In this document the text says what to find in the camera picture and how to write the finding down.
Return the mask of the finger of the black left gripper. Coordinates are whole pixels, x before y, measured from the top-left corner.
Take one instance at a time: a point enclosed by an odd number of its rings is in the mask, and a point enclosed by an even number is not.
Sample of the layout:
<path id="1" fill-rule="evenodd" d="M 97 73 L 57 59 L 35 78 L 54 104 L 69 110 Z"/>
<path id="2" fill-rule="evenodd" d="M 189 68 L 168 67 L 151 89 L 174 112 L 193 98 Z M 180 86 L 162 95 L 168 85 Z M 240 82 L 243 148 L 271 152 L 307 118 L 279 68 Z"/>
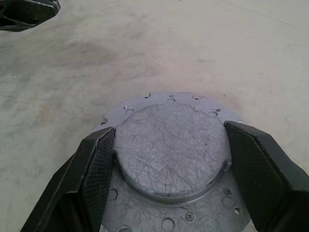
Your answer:
<path id="1" fill-rule="evenodd" d="M 60 11 L 57 0 L 2 0 L 0 30 L 20 32 L 34 28 Z"/>

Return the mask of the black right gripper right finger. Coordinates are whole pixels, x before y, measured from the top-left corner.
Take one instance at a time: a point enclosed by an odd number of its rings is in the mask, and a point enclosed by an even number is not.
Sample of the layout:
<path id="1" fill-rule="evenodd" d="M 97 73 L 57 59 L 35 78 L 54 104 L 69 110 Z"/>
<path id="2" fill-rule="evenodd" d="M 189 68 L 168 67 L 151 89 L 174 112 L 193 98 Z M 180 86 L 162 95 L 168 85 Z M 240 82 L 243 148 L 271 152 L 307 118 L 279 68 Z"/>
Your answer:
<path id="1" fill-rule="evenodd" d="M 309 230 L 309 176 L 274 140 L 255 127 L 224 123 L 232 173 L 259 232 Z"/>

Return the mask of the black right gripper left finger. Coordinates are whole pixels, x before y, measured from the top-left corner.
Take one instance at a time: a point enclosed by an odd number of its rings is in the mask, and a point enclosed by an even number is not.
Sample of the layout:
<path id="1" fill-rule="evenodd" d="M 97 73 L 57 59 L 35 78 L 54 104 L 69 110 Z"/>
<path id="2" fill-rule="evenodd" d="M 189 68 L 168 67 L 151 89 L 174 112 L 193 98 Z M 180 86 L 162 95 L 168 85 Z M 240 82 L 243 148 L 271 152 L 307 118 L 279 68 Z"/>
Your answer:
<path id="1" fill-rule="evenodd" d="M 115 128 L 91 133 L 55 172 L 23 232 L 98 232 L 111 184 Z"/>

